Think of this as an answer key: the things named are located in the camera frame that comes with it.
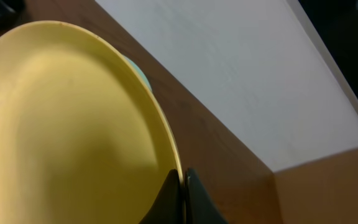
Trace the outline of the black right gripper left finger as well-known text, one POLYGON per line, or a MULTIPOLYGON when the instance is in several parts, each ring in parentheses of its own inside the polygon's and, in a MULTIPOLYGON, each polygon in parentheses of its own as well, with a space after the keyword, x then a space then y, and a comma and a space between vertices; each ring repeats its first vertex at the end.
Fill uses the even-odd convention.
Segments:
POLYGON ((139 224, 183 224, 183 202, 178 171, 172 169, 152 207, 139 224))

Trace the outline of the mint green plate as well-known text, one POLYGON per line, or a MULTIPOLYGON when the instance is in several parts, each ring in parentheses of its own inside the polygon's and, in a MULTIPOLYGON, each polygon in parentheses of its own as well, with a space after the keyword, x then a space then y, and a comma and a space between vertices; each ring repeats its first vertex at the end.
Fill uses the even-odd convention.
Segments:
POLYGON ((134 63, 130 58, 124 55, 124 58, 132 65, 132 67, 136 70, 136 72, 141 76, 145 84, 148 86, 149 90, 152 91, 151 84, 147 77, 145 76, 144 72, 138 67, 136 63, 134 63))

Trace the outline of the yellow plate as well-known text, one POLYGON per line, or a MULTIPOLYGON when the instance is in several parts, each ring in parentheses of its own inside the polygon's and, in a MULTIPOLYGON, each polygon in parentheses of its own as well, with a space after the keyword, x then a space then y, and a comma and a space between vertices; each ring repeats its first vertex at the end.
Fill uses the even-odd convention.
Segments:
POLYGON ((180 158, 134 67, 96 34, 0 36, 0 223, 139 223, 180 158))

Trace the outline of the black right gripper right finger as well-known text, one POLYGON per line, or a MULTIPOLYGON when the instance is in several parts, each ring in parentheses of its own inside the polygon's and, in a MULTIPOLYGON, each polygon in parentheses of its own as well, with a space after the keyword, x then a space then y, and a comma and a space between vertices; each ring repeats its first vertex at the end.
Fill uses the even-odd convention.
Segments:
POLYGON ((187 224, 227 224, 194 169, 185 172, 187 224))

